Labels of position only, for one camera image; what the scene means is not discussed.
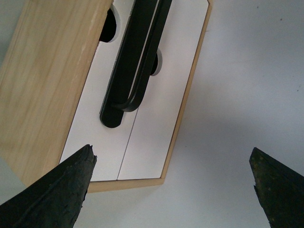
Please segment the wooden frame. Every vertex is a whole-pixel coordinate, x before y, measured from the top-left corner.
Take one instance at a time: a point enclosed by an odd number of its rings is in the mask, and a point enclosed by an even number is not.
[[[89,192],[163,184],[212,9],[208,2],[161,177],[91,182]],[[59,164],[111,3],[28,0],[24,5],[0,69],[0,156],[26,186]]]

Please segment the wooden cabinet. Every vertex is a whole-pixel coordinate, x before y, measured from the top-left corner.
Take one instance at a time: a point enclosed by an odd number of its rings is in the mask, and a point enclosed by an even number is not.
[[[113,2],[118,34],[98,43],[111,1],[25,4],[0,71],[0,152],[26,185],[88,143],[98,157],[89,191],[163,183],[211,5],[172,1],[162,67],[139,109],[109,129],[99,111],[132,5]]]

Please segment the circular hole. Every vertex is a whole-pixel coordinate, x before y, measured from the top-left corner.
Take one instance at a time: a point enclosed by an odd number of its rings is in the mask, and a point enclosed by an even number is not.
[[[153,62],[152,70],[151,70],[151,76],[157,75],[162,67],[162,54],[161,51],[158,49],[156,52],[156,56]]]
[[[108,10],[103,30],[101,31],[99,41],[108,43],[112,41],[115,37],[116,30],[117,30],[117,23],[115,14],[112,10],[113,6]]]

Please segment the white drawer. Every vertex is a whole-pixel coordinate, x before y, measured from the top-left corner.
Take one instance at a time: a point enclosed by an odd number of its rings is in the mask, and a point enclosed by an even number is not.
[[[161,176],[208,8],[207,1],[172,1],[159,44],[162,68],[150,77],[139,109],[124,113],[121,125],[110,129],[99,112],[132,5],[133,0],[113,2],[118,36],[99,43],[61,158],[93,145],[98,159],[91,181]]]

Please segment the black bar handle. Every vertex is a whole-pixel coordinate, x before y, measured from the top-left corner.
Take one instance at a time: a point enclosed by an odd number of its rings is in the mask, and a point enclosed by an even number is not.
[[[141,104],[171,2],[135,1],[100,112],[105,126],[118,127]]]

